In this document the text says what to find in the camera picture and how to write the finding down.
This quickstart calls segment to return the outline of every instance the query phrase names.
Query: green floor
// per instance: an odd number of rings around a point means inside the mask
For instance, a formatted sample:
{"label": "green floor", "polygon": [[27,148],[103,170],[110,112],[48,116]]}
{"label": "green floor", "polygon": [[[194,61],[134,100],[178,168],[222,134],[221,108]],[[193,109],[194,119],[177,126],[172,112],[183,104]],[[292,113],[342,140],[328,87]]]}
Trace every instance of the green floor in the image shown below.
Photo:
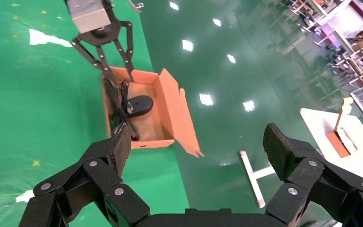
{"label": "green floor", "polygon": [[[114,11],[133,22],[136,69],[167,68],[185,88],[205,157],[188,155],[178,144],[134,150],[123,179],[152,213],[187,207],[263,212],[238,151],[248,152],[254,169],[268,166],[261,144],[269,122],[315,145],[300,108],[336,111],[345,94],[333,93],[333,73],[312,35],[300,38],[299,22],[286,17],[274,23],[282,6],[266,0],[173,2],[179,10],[165,0],[144,2],[138,15],[126,0],[115,0]],[[77,35],[63,1],[0,1],[0,227],[20,221],[26,203],[16,203],[17,196],[105,138],[99,72],[72,48],[30,45],[29,29],[67,41]],[[182,40],[194,50],[183,50]],[[122,65],[114,49],[105,50],[113,52],[111,65]],[[199,94],[210,94],[214,104],[203,105]],[[250,112],[243,107],[248,101],[254,103]],[[269,201],[281,182],[272,175],[259,184]],[[320,209],[308,215],[315,217],[328,218]],[[107,226],[88,206],[71,226],[92,224]]]}

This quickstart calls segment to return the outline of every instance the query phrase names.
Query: black wire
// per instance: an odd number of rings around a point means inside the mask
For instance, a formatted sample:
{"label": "black wire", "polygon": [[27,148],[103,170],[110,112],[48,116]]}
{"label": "black wire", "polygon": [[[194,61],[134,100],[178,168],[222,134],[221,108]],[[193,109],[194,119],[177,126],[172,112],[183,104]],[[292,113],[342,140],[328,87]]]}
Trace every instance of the black wire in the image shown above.
{"label": "black wire", "polygon": [[121,94],[121,106],[125,113],[127,113],[127,95],[129,93],[129,82],[127,80],[124,80],[120,85],[120,94]]}

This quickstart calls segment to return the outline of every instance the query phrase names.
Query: green mat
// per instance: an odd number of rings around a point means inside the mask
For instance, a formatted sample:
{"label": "green mat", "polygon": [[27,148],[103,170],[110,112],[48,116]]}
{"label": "green mat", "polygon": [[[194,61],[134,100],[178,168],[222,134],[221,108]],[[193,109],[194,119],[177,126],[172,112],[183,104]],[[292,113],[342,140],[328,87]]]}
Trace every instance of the green mat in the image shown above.
{"label": "green mat", "polygon": [[[152,71],[139,15],[126,0],[114,4],[116,16],[133,23],[136,69]],[[18,225],[26,203],[16,197],[106,135],[99,71],[73,48],[30,45],[29,29],[64,41],[77,35],[63,1],[0,1],[0,227]],[[123,65],[114,46],[105,53],[111,65]],[[188,207],[173,148],[133,150],[123,179],[151,213]],[[91,225],[108,226],[94,205],[71,224]]]}

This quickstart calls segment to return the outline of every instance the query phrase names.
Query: open cardboard box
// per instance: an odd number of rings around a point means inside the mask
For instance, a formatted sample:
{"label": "open cardboard box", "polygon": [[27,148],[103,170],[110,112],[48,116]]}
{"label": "open cardboard box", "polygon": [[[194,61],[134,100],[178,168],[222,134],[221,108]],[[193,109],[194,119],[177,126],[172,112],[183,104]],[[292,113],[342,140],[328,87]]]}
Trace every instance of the open cardboard box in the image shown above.
{"label": "open cardboard box", "polygon": [[[131,142],[131,149],[168,147],[177,140],[187,153],[204,156],[199,149],[184,89],[179,90],[177,81],[166,69],[160,75],[134,70],[134,82],[130,81],[126,69],[111,67],[111,70],[118,83],[129,82],[128,98],[145,95],[154,101],[150,112],[129,119],[140,135],[139,141]],[[113,115],[113,109],[104,88],[103,95],[106,132],[110,137],[109,117]]]}

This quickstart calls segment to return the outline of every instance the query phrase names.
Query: white stand base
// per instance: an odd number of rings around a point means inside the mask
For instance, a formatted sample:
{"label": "white stand base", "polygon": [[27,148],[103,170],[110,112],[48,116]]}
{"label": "white stand base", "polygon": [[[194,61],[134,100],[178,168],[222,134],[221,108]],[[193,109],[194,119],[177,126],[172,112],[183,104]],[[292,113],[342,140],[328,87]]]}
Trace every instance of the white stand base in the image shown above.
{"label": "white stand base", "polygon": [[261,189],[259,188],[257,179],[260,179],[264,176],[268,176],[270,174],[274,174],[275,170],[273,169],[272,166],[269,166],[269,167],[266,167],[266,168],[253,172],[250,161],[248,160],[247,153],[242,150],[242,151],[240,151],[240,156],[243,159],[245,170],[247,171],[248,178],[250,179],[252,188],[255,193],[255,197],[257,197],[258,206],[259,206],[259,208],[264,208],[265,201],[264,201],[264,197],[262,197]]}

